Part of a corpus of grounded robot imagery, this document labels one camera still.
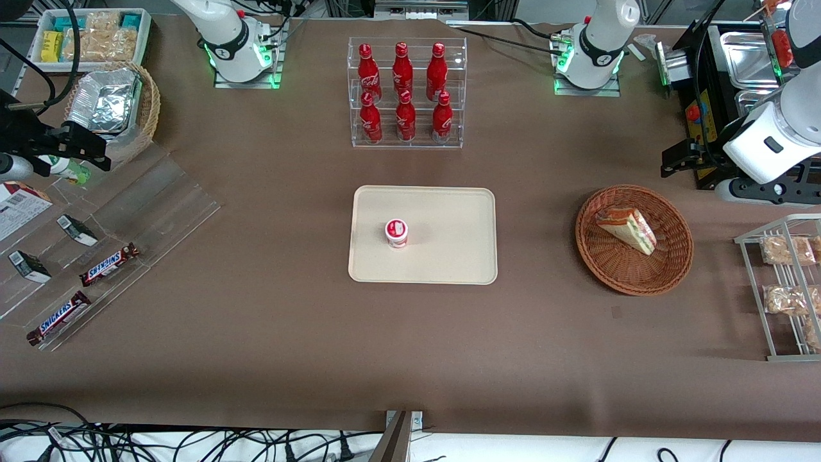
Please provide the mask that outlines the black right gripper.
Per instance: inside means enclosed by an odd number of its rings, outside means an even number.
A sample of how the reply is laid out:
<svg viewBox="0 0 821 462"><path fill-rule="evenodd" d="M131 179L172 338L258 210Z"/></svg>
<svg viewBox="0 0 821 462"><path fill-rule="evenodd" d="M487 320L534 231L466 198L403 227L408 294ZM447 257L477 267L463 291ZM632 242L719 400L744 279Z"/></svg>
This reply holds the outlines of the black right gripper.
<svg viewBox="0 0 821 462"><path fill-rule="evenodd" d="M50 176L56 164L65 160L50 127L41 123L30 109L12 110L18 101L1 90L1 176L29 178ZM105 155L106 141L77 122L63 123L63 143L74 160L89 162L102 171L111 171L112 160Z"/></svg>

